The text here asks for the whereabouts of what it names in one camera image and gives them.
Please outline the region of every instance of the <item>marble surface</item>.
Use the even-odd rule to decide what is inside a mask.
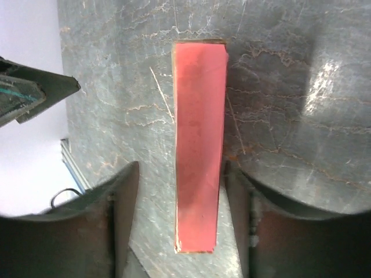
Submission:
[[[72,153],[93,184],[141,162],[131,246],[151,277],[241,277],[223,188],[215,253],[173,250],[177,39],[228,42],[226,159],[321,208],[371,207],[370,1],[59,0],[59,20]]]

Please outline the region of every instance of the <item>red rectangular block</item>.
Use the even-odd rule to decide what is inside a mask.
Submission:
[[[176,252],[213,252],[228,54],[222,40],[173,47]]]

